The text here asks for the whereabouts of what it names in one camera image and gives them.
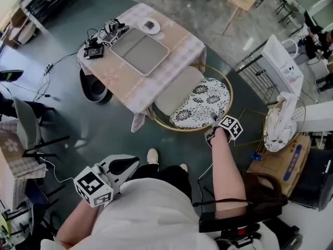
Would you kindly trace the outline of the person's black trousers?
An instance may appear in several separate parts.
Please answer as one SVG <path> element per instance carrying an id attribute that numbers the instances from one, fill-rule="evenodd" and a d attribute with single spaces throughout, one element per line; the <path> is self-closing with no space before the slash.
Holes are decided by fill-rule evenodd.
<path id="1" fill-rule="evenodd" d="M 191 207 L 192 190 L 186 170 L 181 166 L 158 169 L 157 164 L 140 167 L 126 183 L 126 187 L 142 195 L 154 206 Z"/>

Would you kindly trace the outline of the person's right forearm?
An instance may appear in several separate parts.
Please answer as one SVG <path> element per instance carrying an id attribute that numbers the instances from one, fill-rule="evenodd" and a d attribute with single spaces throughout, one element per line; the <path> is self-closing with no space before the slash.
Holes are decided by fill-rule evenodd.
<path id="1" fill-rule="evenodd" d="M 243 215 L 247 203 L 245 185 L 234 162 L 227 135 L 222 128 L 215 130 L 215 136 L 210 141 L 212 146 L 213 190 L 217 211 Z M 222 199 L 241 199 L 242 202 L 221 202 Z"/>

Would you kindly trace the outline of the large cardboard box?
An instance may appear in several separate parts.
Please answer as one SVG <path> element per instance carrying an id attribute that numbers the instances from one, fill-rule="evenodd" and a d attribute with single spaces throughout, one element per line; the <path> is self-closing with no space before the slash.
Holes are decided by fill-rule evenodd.
<path id="1" fill-rule="evenodd" d="M 269 152 L 264 143 L 261 143 L 257 154 L 262 159 L 254 159 L 247 171 L 273 176 L 280 183 L 282 193 L 289 197 L 302 173 L 310 148 L 311 140 L 308 135 L 298 135 L 276 153 Z"/>

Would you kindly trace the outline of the black device with red button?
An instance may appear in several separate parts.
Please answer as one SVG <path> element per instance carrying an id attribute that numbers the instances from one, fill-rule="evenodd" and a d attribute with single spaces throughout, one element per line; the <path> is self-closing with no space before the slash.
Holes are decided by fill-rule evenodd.
<path id="1" fill-rule="evenodd" d="M 277 216 L 281 208 L 255 211 L 250 206 L 203 213 L 200 233 L 216 233 L 220 250 L 299 250 L 303 235 Z"/>

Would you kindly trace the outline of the white crumpled cloth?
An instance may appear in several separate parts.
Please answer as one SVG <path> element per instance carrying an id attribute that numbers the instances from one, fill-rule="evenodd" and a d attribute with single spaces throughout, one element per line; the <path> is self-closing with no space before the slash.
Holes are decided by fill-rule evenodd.
<path id="1" fill-rule="evenodd" d="M 264 128 L 264 142 L 282 141 L 287 143 L 294 135 L 296 122 L 292 120 L 298 96 L 296 94 L 281 92 L 277 96 L 277 104 L 270 109 L 266 117 Z"/>

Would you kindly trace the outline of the grey chair with black legs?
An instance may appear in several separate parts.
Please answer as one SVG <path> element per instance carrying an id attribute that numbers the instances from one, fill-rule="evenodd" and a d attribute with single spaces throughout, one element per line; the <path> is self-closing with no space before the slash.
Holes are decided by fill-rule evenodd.
<path id="1" fill-rule="evenodd" d="M 70 136 L 67 135 L 45 142 L 42 138 L 40 123 L 35 112 L 33 111 L 33 108 L 25 101 L 16 97 L 13 98 L 13 101 L 18 119 L 17 135 L 21 145 L 23 146 L 22 157 L 34 158 L 39 164 L 45 163 L 47 157 L 57 157 L 54 153 L 43 154 L 39 153 L 38 150 L 45 146 L 68 140 Z"/>

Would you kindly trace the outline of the spare hand-held gripper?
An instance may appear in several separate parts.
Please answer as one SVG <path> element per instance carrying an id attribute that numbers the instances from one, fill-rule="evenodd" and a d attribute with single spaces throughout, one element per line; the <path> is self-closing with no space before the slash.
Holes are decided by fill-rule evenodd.
<path id="1" fill-rule="evenodd" d="M 120 23 L 118 19 L 109 20 L 98 31 L 98 37 L 105 46 L 112 46 L 122 35 L 129 31 L 130 26 Z"/>

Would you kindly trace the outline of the checked cloth covered table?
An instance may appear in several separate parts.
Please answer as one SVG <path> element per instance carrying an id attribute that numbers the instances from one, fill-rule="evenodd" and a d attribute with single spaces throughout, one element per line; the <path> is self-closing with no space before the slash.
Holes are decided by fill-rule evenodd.
<path id="1" fill-rule="evenodd" d="M 0 122 L 0 201 L 11 211 L 25 200 L 27 181 L 44 178 L 47 171 L 45 164 L 22 156 L 17 124 L 16 119 Z"/>

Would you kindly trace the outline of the grey serving tray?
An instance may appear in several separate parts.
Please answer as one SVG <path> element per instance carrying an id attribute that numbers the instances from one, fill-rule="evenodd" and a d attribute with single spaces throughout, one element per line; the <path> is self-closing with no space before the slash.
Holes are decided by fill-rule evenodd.
<path id="1" fill-rule="evenodd" d="M 122 35 L 110 50 L 139 74 L 151 75 L 170 55 L 170 49 L 138 28 Z"/>

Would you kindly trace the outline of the brown wicker chair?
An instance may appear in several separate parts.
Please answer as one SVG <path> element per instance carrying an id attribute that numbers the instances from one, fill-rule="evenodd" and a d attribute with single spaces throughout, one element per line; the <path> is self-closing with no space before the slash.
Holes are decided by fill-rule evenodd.
<path id="1" fill-rule="evenodd" d="M 252 214 L 265 215 L 269 219 L 282 213 L 288 198 L 282 193 L 281 185 L 275 177 L 265 173 L 245 172 L 242 179 Z"/>

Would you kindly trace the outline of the table with checked pink cloth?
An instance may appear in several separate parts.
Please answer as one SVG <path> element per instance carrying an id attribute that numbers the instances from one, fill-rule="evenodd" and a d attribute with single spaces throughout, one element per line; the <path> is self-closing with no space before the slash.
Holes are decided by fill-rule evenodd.
<path id="1" fill-rule="evenodd" d="M 87 59 L 80 49 L 78 62 L 134 114 L 131 131 L 136 132 L 152 116 L 148 110 L 162 92 L 189 65 L 205 62 L 207 50 L 193 34 L 144 3 L 117 19 L 129 31 L 102 58 Z"/>

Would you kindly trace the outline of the small black screen device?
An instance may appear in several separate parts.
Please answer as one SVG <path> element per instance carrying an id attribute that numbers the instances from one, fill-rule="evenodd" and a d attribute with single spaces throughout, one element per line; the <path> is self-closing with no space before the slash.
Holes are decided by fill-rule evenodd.
<path id="1" fill-rule="evenodd" d="M 104 45 L 103 43 L 96 43 L 92 46 L 88 46 L 84 49 L 84 55 L 86 59 L 97 59 L 103 58 L 104 56 Z"/>

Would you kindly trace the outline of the grey round floor appliance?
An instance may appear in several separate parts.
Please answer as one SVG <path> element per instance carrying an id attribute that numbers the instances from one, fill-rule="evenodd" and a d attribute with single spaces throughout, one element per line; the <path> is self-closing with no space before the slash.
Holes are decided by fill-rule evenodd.
<path id="1" fill-rule="evenodd" d="M 79 78 L 83 94 L 88 101 L 106 104 L 111 100 L 113 94 L 93 74 L 86 75 L 81 69 Z"/>

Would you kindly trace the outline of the black metal shelf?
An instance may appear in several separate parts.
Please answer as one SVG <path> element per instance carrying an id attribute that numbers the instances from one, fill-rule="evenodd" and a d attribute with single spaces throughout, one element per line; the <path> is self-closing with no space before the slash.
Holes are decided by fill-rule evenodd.
<path id="1" fill-rule="evenodd" d="M 33 19 L 43 28 L 54 19 L 70 0 L 23 0 L 21 3 Z"/>

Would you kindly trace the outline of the white sink cabinet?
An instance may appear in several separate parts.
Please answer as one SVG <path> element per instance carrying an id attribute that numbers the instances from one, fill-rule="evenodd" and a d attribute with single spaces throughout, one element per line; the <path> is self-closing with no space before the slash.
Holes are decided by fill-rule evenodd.
<path id="1" fill-rule="evenodd" d="M 295 40 L 281 42 L 271 35 L 239 63 L 236 72 L 270 106 L 276 103 L 280 92 L 300 95 L 304 75 L 295 62 L 298 55 Z"/>

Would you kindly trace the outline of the person's white shirt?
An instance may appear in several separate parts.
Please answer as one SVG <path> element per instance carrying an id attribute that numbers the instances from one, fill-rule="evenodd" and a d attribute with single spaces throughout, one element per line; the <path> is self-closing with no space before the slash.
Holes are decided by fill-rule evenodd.
<path id="1" fill-rule="evenodd" d="M 191 207 L 149 204 L 122 185 L 122 196 L 99 210 L 92 233 L 70 249 L 44 239 L 41 250 L 219 250 L 214 235 L 200 233 Z"/>

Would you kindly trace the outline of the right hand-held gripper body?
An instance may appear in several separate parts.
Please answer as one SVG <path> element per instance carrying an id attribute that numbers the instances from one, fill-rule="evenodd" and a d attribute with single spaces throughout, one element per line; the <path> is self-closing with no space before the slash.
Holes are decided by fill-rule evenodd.
<path id="1" fill-rule="evenodd" d="M 216 129 L 221 128 L 224 130 L 227 142 L 235 141 L 243 132 L 243 128 L 239 121 L 229 115 L 219 117 L 215 112 L 211 112 L 210 116 L 213 120 L 210 128 L 205 132 L 204 137 L 207 144 L 211 147 L 211 140 L 215 137 Z"/>

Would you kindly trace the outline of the white round plate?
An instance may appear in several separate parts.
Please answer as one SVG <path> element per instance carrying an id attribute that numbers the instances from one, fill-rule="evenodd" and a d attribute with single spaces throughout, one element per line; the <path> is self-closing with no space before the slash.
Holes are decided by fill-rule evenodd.
<path id="1" fill-rule="evenodd" d="M 144 24 L 145 24 L 147 21 L 152 21 L 152 22 L 155 24 L 155 26 L 154 26 L 151 30 L 147 29 L 147 28 L 144 26 Z M 155 35 L 155 34 L 159 33 L 160 30 L 161 30 L 161 28 L 160 28 L 160 24 L 159 24 L 156 20 L 154 20 L 154 19 L 152 19 L 152 18 L 149 18 L 149 17 L 140 19 L 140 20 L 138 21 L 137 25 L 138 25 L 138 28 L 139 28 L 139 29 L 141 29 L 143 32 L 145 32 L 145 33 L 147 33 L 147 34 L 150 34 L 150 35 Z"/>

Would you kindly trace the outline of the gold frame round chair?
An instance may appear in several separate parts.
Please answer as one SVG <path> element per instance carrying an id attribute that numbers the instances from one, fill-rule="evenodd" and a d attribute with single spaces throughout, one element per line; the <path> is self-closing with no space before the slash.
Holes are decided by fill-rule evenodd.
<path id="1" fill-rule="evenodd" d="M 276 153 L 289 145 L 299 135 L 306 118 L 304 101 L 295 94 L 281 92 L 277 96 L 277 101 L 270 102 L 269 105 L 272 108 L 266 114 L 252 109 L 243 109 L 240 117 L 247 111 L 260 116 L 261 138 L 242 144 L 233 143 L 234 147 L 257 143 L 256 154 L 261 149 Z"/>
<path id="2" fill-rule="evenodd" d="M 225 117 L 232 103 L 227 76 L 214 67 L 191 64 L 148 108 L 148 116 L 168 130 L 195 132 L 212 124 L 211 113 Z"/>

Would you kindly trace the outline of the person's left forearm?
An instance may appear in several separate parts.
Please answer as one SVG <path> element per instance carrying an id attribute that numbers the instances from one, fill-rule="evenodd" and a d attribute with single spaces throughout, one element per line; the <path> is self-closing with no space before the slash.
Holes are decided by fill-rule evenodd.
<path id="1" fill-rule="evenodd" d="M 90 236 L 99 210 L 100 207 L 91 207 L 86 201 L 79 202 L 58 230 L 57 241 L 65 249 L 70 249 Z"/>

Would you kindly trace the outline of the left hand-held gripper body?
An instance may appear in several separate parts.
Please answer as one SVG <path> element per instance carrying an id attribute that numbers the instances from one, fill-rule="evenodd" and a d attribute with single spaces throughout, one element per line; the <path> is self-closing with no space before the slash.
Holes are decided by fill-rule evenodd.
<path id="1" fill-rule="evenodd" d="M 121 196 L 121 185 L 140 164 L 132 155 L 110 155 L 93 167 L 87 166 L 73 180 L 77 193 L 91 206 L 106 206 Z"/>

